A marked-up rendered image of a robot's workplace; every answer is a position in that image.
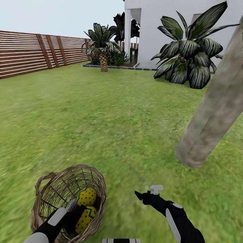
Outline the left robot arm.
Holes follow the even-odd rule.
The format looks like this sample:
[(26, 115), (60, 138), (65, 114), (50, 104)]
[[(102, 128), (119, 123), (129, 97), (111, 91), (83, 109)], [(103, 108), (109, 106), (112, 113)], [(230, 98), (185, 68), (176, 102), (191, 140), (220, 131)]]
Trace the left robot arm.
[[(75, 230), (86, 206), (76, 206), (77, 199), (70, 200), (66, 207), (59, 207), (44, 223), (23, 243), (54, 243), (63, 228), (68, 234)], [(72, 211), (73, 210), (73, 211)]]

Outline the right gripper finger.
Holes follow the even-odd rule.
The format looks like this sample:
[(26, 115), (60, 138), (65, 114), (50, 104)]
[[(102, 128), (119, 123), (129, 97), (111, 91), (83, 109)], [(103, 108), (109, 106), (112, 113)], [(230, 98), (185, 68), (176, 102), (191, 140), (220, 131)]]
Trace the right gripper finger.
[(143, 194), (144, 194), (144, 193), (141, 194), (141, 193), (135, 191), (135, 194), (136, 194), (136, 196), (139, 198), (139, 200), (143, 200)]

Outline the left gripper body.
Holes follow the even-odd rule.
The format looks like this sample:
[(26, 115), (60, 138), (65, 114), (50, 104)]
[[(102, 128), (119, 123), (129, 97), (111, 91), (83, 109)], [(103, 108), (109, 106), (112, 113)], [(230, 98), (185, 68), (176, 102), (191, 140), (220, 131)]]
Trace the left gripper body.
[(65, 227), (68, 234), (71, 234), (72, 232), (74, 232), (75, 226), (78, 223), (83, 212), (84, 212), (84, 209), (82, 207), (79, 207), (78, 205), (75, 206), (74, 210), (72, 211), (73, 221), (70, 224), (70, 226)]

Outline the wicker basket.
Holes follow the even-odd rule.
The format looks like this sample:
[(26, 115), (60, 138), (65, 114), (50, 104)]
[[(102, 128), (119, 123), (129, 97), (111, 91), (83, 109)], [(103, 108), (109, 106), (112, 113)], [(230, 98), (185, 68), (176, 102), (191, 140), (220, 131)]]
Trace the wicker basket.
[[(74, 170), (78, 169), (80, 169), (81, 173), (75, 174), (76, 172)], [(85, 173), (84, 169), (87, 169), (90, 172), (88, 172), (87, 174)], [(87, 178), (88, 175), (90, 175), (90, 177)], [(67, 180), (64, 179), (65, 176)], [(50, 172), (47, 175), (43, 175), (38, 179), (38, 182), (35, 185), (37, 198), (31, 211), (30, 218), (30, 227), (32, 232), (35, 232), (35, 230), (39, 228), (44, 223), (44, 221), (50, 217), (50, 210), (52, 208), (58, 210), (58, 207), (53, 205), (52, 201), (49, 202), (48, 200), (45, 200), (43, 198), (46, 190), (48, 190), (48, 193), (51, 193), (51, 195), (57, 195), (57, 197), (60, 197), (62, 201), (65, 201), (64, 196), (66, 195), (66, 190), (68, 190), (71, 195), (73, 194), (72, 188), (70, 186), (73, 184), (72, 180), (75, 180), (78, 177), (79, 182), (84, 181), (86, 187), (92, 186), (92, 188), (97, 191), (97, 199), (99, 200), (99, 203), (95, 201), (95, 208), (98, 210), (97, 215), (81, 234), (77, 234), (75, 232), (68, 234), (66, 229), (63, 228), (62, 231), (58, 234), (58, 237), (56, 238), (54, 243), (81, 243), (83, 241), (89, 240), (90, 237), (93, 236), (100, 229), (100, 226), (104, 219), (104, 210), (107, 199), (106, 182), (104, 176), (93, 166), (77, 164), (72, 165), (69, 168), (64, 169), (58, 173)], [(80, 177), (82, 178), (80, 179)], [(42, 180), (50, 178), (51, 180), (49, 181), (49, 183), (44, 186), (41, 191), (39, 191)], [(91, 179), (92, 183), (89, 182), (88, 179)], [(95, 179), (97, 179), (97, 182)], [(54, 188), (53, 184), (56, 181), (62, 181), (64, 188), (61, 189), (61, 186)], [(63, 193), (62, 195), (61, 192), (59, 192), (60, 189)], [(47, 205), (47, 213), (45, 213), (45, 205)]]

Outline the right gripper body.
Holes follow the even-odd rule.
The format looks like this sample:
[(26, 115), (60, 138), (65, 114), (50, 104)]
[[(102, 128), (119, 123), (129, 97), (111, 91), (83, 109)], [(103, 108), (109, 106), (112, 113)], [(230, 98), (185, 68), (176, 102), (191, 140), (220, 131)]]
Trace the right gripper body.
[(143, 204), (144, 205), (151, 205), (153, 208), (155, 208), (158, 211), (157, 204), (159, 200), (162, 199), (159, 194), (154, 195), (150, 192), (143, 194)]

